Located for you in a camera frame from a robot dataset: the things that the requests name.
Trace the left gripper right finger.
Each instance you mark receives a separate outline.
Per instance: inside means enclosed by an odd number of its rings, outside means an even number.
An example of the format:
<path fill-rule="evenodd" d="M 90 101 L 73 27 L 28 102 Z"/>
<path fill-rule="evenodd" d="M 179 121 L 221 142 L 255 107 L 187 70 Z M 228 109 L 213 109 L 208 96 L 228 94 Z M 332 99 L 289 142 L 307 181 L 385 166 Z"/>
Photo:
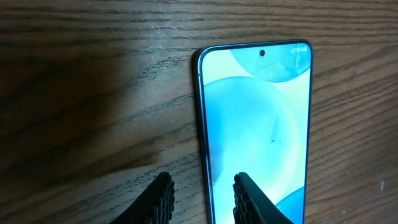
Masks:
<path fill-rule="evenodd" d="M 234 176 L 235 224 L 292 224 L 245 172 Z"/>

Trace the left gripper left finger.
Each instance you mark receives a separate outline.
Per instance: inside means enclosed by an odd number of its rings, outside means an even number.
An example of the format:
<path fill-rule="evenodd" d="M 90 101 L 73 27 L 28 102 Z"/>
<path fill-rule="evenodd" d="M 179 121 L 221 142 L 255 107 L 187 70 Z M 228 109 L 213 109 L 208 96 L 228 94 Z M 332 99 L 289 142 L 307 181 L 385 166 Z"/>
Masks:
<path fill-rule="evenodd" d="M 175 203 L 174 181 L 161 172 L 110 224 L 169 224 Z"/>

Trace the blue Galaxy smartphone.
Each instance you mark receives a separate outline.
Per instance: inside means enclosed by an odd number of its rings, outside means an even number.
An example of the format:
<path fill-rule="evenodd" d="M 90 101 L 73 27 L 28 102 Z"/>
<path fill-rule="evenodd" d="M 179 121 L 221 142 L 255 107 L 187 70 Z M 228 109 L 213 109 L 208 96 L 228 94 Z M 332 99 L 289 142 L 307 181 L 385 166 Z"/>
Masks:
<path fill-rule="evenodd" d="M 305 221 L 313 47 L 305 39 L 215 45 L 192 58 L 208 223 L 234 223 L 247 173 L 292 222 Z"/>

